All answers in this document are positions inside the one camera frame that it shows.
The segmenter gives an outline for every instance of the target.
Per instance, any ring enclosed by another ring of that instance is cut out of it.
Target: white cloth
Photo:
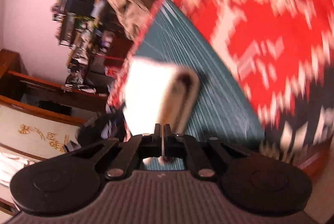
[[[0,183],[8,187],[14,174],[31,164],[29,159],[0,152]]]
[[[156,123],[182,133],[197,99],[195,71],[175,64],[134,57],[125,85],[123,110],[132,135],[154,133]]]

